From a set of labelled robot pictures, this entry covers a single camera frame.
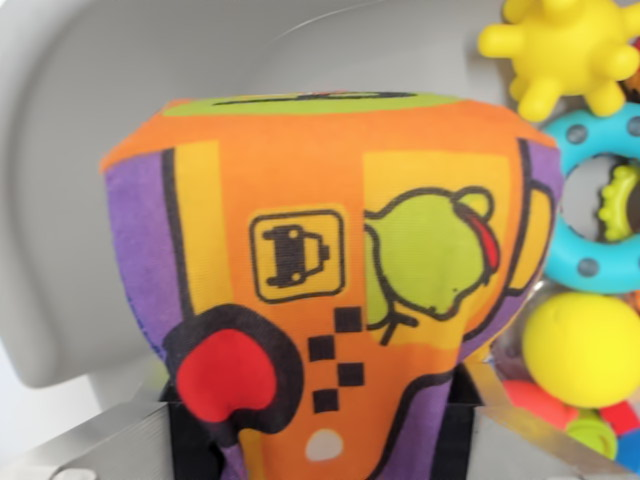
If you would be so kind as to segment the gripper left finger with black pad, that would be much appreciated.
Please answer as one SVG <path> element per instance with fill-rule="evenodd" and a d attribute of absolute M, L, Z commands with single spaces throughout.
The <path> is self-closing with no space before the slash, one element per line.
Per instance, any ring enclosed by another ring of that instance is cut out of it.
<path fill-rule="evenodd" d="M 224 460 L 171 385 L 26 452 L 21 479 L 220 479 Z"/>

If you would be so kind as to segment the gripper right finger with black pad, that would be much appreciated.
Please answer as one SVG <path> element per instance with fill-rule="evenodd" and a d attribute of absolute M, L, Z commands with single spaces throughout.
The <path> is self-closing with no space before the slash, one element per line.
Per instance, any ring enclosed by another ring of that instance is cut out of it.
<path fill-rule="evenodd" d="M 631 471 L 514 406 L 488 363 L 467 361 L 446 411 L 448 479 L 629 479 Z"/>

